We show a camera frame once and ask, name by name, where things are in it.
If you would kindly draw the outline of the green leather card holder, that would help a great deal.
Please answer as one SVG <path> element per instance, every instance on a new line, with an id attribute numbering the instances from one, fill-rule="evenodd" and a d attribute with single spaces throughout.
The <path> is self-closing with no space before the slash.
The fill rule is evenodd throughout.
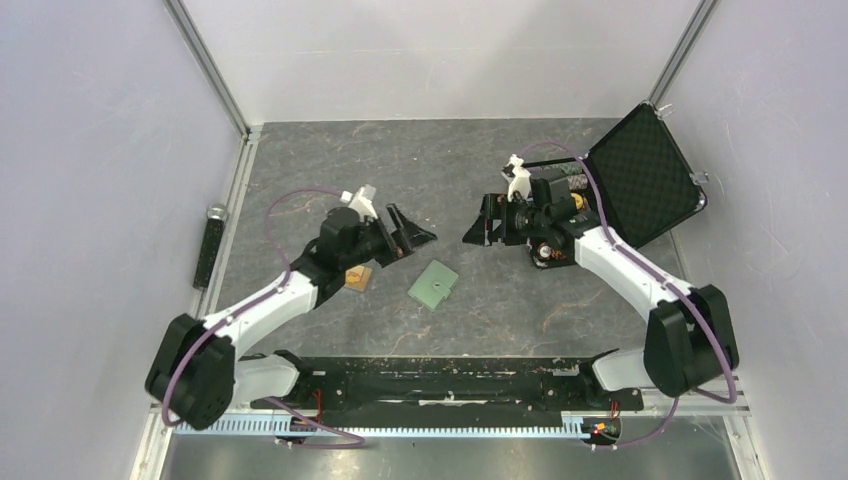
<path id="1" fill-rule="evenodd" d="M 433 260 L 413 282 L 407 294 L 430 311 L 435 311 L 452 293 L 459 274 Z"/>

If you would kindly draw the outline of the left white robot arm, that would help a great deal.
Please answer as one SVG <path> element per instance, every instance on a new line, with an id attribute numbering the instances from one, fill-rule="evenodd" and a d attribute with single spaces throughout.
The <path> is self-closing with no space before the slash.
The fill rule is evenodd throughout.
<path id="1" fill-rule="evenodd" d="M 343 288 L 351 268 L 369 261 L 387 267 L 436 241 L 436 234 L 395 205 L 387 211 L 393 230 L 374 212 L 335 208 L 318 236 L 271 284 L 202 319 L 175 317 L 144 382 L 162 405 L 164 423 L 204 430 L 230 407 L 265 397 L 279 397 L 295 408 L 306 405 L 314 381 L 293 357 L 245 355 L 288 321 L 323 305 Z"/>

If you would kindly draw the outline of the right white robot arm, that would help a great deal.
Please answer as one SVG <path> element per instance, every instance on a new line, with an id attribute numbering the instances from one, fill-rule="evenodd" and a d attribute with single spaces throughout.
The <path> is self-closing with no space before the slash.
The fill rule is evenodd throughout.
<path id="1" fill-rule="evenodd" d="M 555 191 L 548 180 L 514 179 L 507 192 L 483 197 L 462 240 L 527 245 L 544 261 L 565 259 L 603 280 L 646 322 L 642 348 L 590 361 L 577 382 L 585 405 L 602 408 L 629 387 L 653 386 L 673 398 L 704 394 L 703 384 L 719 377 L 728 393 L 714 398 L 735 401 L 739 356 L 724 293 L 660 269 L 612 229 L 600 208 L 579 207 L 574 194 Z"/>

